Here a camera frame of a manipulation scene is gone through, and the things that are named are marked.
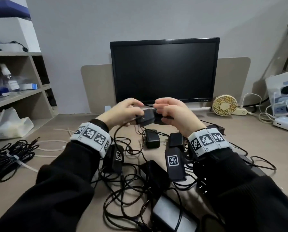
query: clear bottle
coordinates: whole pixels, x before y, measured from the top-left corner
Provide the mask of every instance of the clear bottle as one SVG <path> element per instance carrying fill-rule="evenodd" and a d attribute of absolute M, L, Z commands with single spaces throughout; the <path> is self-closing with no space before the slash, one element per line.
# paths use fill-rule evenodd
<path fill-rule="evenodd" d="M 13 78 L 7 66 L 3 63 L 0 63 L 0 67 L 3 74 L 3 85 L 9 89 L 9 92 L 20 91 L 17 81 Z"/>

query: desk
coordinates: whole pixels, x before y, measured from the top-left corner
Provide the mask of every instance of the desk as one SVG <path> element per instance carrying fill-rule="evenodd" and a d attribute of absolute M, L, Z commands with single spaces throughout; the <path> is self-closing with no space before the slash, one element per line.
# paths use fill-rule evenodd
<path fill-rule="evenodd" d="M 212 114 L 208 111 L 198 111 L 196 115 L 205 121 L 209 121 L 225 128 L 226 139 L 234 144 L 247 150 L 249 156 L 257 155 L 272 162 L 277 171 L 272 175 L 271 170 L 264 169 L 263 171 L 272 175 L 273 180 L 279 187 L 284 189 L 285 194 L 288 195 L 288 131 L 279 129 L 272 125 L 263 124 L 253 116 L 228 116 L 220 117 Z M 92 119 L 90 114 L 73 114 L 73 115 L 58 115 L 36 132 L 32 133 L 27 140 L 32 141 L 37 137 L 41 137 L 41 140 L 68 140 L 69 134 L 65 131 L 53 130 L 54 128 L 76 130 L 82 122 L 87 122 Z M 177 132 L 177 129 L 172 126 L 162 126 L 151 124 L 147 128 L 157 129 L 160 132 L 167 134 Z M 111 136 L 114 135 L 115 128 L 111 130 Z M 134 149 L 140 147 L 139 140 L 141 136 L 136 134 L 135 127 L 123 127 L 118 132 L 119 136 L 128 137 L 131 139 L 131 146 Z M 160 166 L 166 170 L 164 150 L 166 137 L 160 136 L 161 145 L 158 149 L 146 150 L 144 149 L 144 155 L 147 160 L 155 160 Z M 47 143 L 42 144 L 42 148 L 57 149 L 61 147 L 61 143 Z M 58 155 L 61 152 L 44 152 L 36 150 L 37 155 Z M 49 164 L 52 158 L 34 157 L 28 162 L 28 165 L 39 169 L 43 164 Z M 125 162 L 130 163 L 143 163 L 141 156 L 138 159 L 134 156 L 126 156 Z M 36 180 L 36 173 L 26 169 L 19 168 L 18 172 L 10 180 L 0 183 L 0 217 L 6 212 L 6 210 L 31 186 L 34 185 Z M 78 224 L 77 231 L 112 231 L 108 228 L 102 219 L 103 203 L 106 197 L 109 195 L 108 189 L 103 183 L 99 183 L 96 187 L 95 196 L 92 202 L 84 212 L 80 222 Z M 192 211 L 197 217 L 201 218 L 203 214 L 206 214 L 207 207 L 203 204 L 201 198 L 191 189 L 187 192 L 181 192 L 183 205 L 190 211 Z M 126 208 L 126 213 L 129 215 L 135 215 L 139 212 L 142 200 L 134 204 L 131 207 Z M 111 212 L 119 213 L 120 208 L 114 204 L 110 207 Z M 149 218 L 149 211 L 144 214 L 144 218 Z"/>

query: white plastic bag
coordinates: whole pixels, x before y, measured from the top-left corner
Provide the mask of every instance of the white plastic bag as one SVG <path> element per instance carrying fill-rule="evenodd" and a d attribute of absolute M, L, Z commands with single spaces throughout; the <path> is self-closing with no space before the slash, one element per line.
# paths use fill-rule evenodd
<path fill-rule="evenodd" d="M 28 117 L 20 119 L 16 110 L 11 107 L 5 110 L 0 122 L 0 139 L 21 138 L 32 128 L 33 122 Z"/>

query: wristband with fiducial markers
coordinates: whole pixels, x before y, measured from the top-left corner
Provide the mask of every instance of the wristband with fiducial markers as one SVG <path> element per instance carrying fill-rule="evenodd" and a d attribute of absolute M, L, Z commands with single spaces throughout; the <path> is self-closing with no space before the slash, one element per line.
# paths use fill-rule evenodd
<path fill-rule="evenodd" d="M 111 136 L 98 125 L 92 123 L 82 123 L 70 140 L 79 141 L 90 146 L 100 153 L 104 158 L 111 144 Z"/>
<path fill-rule="evenodd" d="M 230 147 L 218 129 L 201 129 L 188 137 L 188 145 L 196 160 L 202 159 L 205 153 L 216 149 Z"/>

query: black sleeve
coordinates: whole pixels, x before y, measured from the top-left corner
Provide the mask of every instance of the black sleeve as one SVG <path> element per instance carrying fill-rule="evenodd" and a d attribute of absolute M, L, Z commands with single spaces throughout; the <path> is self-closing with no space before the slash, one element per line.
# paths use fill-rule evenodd
<path fill-rule="evenodd" d="M 230 148 L 210 152 L 202 164 L 208 198 L 228 232 L 288 232 L 288 198 L 269 176 L 258 176 Z"/>
<path fill-rule="evenodd" d="M 91 123 L 108 132 L 102 121 Z M 75 231 L 94 195 L 90 182 L 99 161 L 98 151 L 69 142 L 50 165 L 40 168 L 36 184 L 0 218 L 0 231 Z"/>

